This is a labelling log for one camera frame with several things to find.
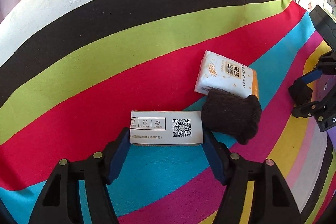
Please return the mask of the white gold toothpaste box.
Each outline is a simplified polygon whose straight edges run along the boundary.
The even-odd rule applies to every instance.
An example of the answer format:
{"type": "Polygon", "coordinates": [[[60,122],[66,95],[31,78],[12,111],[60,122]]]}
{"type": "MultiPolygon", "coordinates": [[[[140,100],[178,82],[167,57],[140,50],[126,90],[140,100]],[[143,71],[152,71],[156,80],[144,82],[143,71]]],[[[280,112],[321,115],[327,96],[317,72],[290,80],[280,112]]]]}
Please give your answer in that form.
{"type": "Polygon", "coordinates": [[[201,112],[133,110],[129,140],[133,145],[201,145],[201,112]]]}

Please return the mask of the dark brown knit sock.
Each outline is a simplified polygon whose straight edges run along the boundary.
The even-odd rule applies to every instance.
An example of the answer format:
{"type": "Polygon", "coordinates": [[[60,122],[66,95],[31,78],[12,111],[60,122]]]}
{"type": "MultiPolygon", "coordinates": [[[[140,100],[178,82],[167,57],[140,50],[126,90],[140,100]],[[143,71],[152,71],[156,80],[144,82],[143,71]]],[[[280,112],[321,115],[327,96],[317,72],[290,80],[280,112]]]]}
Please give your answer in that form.
{"type": "Polygon", "coordinates": [[[251,94],[246,98],[211,89],[202,106],[201,120],[204,128],[228,134],[241,145],[253,139],[261,119],[259,99],[251,94]]]}
{"type": "Polygon", "coordinates": [[[288,92],[295,105],[301,106],[311,101],[313,89],[308,87],[302,79],[296,79],[294,83],[288,87],[288,92]]]}

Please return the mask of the white orange tissue pack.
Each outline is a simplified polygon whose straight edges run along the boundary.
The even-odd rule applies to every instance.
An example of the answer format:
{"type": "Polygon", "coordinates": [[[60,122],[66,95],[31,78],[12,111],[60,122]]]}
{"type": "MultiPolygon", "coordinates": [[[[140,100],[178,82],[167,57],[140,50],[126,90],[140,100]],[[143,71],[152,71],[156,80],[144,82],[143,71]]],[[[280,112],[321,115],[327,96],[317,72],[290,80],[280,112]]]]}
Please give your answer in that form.
{"type": "Polygon", "coordinates": [[[247,98],[259,95],[257,72],[211,51],[202,58],[195,91],[207,95],[211,89],[247,98]]]}

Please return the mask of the purple storage box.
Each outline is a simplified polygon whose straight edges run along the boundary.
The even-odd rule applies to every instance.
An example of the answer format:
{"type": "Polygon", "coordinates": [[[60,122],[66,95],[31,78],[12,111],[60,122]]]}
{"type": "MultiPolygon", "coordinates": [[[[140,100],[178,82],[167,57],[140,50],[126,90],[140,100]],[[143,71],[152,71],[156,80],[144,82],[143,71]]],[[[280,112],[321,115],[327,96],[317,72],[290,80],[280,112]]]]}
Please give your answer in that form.
{"type": "Polygon", "coordinates": [[[327,132],[335,148],[335,76],[322,75],[317,80],[316,100],[318,127],[321,132],[327,132]]]}

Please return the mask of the rainbow striped tablecloth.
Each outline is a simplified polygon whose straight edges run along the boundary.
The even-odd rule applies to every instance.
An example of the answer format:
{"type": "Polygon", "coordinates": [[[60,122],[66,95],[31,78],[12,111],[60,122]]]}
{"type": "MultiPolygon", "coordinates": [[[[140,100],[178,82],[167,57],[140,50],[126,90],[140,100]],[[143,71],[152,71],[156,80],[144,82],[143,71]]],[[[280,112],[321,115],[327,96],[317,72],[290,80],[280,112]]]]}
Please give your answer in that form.
{"type": "Polygon", "coordinates": [[[254,69],[262,116],[248,160],[272,158],[304,223],[335,195],[335,152],[288,87],[329,50],[309,11],[326,0],[21,0],[1,22],[1,200],[27,223],[62,158],[114,140],[132,110],[199,111],[205,51],[254,69]]]}

